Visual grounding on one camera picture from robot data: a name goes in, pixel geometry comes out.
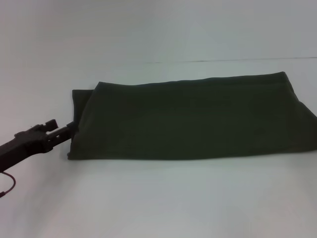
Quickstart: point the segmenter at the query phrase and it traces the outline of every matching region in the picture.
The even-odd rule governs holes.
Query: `white wall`
[[[0,144],[72,120],[72,89],[285,71],[317,114],[312,0],[3,0]],[[316,153],[186,162],[67,161],[69,143],[12,167],[6,238],[310,238]],[[0,176],[0,190],[11,181]]]

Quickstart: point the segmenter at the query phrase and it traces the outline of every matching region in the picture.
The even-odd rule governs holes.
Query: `dark green cloth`
[[[74,90],[71,160],[183,160],[317,149],[284,72]]]

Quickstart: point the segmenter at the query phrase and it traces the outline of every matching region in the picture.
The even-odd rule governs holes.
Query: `white table surface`
[[[285,71],[317,114],[314,1],[27,0],[0,7],[0,144],[72,120],[72,89]],[[5,238],[314,238],[317,152],[10,168]],[[0,190],[11,185],[0,176]]]

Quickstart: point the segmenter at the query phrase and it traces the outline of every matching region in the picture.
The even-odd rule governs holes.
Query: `white backdrop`
[[[285,71],[317,114],[316,3],[0,2],[0,144],[72,120],[72,89]],[[6,238],[312,238],[316,152],[184,162],[68,161],[69,142],[8,170]],[[0,190],[11,181],[0,176]]]

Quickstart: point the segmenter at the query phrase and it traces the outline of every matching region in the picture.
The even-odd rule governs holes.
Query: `cable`
[[[6,172],[1,172],[2,174],[4,174],[4,175],[7,175],[7,176],[9,176],[10,178],[12,178],[12,180],[13,180],[13,185],[12,185],[12,187],[8,190],[8,191],[6,191],[6,192],[0,192],[0,197],[3,197],[3,196],[5,196],[7,193],[9,193],[9,192],[11,192],[12,191],[12,189],[15,187],[15,185],[16,185],[16,181],[15,181],[15,178],[12,176],[12,175],[10,175],[10,174],[8,174],[8,173],[6,173]]]

